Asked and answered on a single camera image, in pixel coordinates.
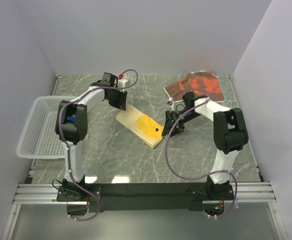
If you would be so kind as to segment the yellow cream towel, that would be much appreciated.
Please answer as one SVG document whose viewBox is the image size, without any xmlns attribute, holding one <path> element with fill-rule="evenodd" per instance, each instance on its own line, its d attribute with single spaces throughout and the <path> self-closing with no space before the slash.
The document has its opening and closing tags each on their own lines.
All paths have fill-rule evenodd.
<svg viewBox="0 0 292 240">
<path fill-rule="evenodd" d="M 130 104 L 116 116 L 116 120 L 152 148 L 163 139 L 164 127 Z"/>
</svg>

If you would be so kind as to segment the blue towel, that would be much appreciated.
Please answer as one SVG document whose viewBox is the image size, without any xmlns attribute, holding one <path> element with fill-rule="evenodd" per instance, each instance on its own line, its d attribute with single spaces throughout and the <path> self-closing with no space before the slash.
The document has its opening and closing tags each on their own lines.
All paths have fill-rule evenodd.
<svg viewBox="0 0 292 240">
<path fill-rule="evenodd" d="M 75 122 L 75 116 L 74 115 L 67 116 L 66 122 Z"/>
</svg>

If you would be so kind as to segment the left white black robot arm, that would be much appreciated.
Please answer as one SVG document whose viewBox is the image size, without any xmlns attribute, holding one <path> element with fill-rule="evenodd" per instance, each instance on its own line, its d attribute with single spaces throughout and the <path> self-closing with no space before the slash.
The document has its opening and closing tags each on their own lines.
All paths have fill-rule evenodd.
<svg viewBox="0 0 292 240">
<path fill-rule="evenodd" d="M 116 76 L 105 72 L 101 80 L 90 85 L 73 100 L 63 100 L 58 107 L 55 132 L 65 149 L 65 175 L 60 189 L 63 195 L 75 201 L 85 198 L 85 174 L 82 165 L 82 141 L 88 132 L 88 112 L 106 100 L 109 105 L 126 110 L 127 91 L 130 81 L 121 73 Z"/>
</svg>

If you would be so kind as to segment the brown orange towel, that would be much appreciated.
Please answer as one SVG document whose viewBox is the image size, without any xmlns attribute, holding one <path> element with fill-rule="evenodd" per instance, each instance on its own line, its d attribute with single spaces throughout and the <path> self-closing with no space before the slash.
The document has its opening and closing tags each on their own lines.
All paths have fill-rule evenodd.
<svg viewBox="0 0 292 240">
<path fill-rule="evenodd" d="M 190 72 L 163 89 L 175 102 L 181 102 L 187 92 L 193 92 L 196 97 L 208 96 L 215 102 L 227 100 L 220 77 L 208 71 Z"/>
</svg>

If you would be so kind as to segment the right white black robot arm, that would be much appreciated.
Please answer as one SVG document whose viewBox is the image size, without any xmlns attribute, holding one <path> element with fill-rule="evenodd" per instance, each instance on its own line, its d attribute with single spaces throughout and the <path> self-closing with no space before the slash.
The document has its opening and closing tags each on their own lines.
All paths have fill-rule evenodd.
<svg viewBox="0 0 292 240">
<path fill-rule="evenodd" d="M 183 97 L 185 108 L 178 111 L 172 99 L 167 103 L 162 136 L 172 137 L 184 132 L 184 124 L 205 116 L 213 123 L 213 139 L 217 148 L 213 168 L 205 174 L 205 189 L 202 196 L 210 200 L 230 193 L 230 177 L 234 161 L 249 141 L 243 112 L 240 108 L 229 108 L 211 100 L 208 96 L 195 96 L 193 91 Z"/>
</svg>

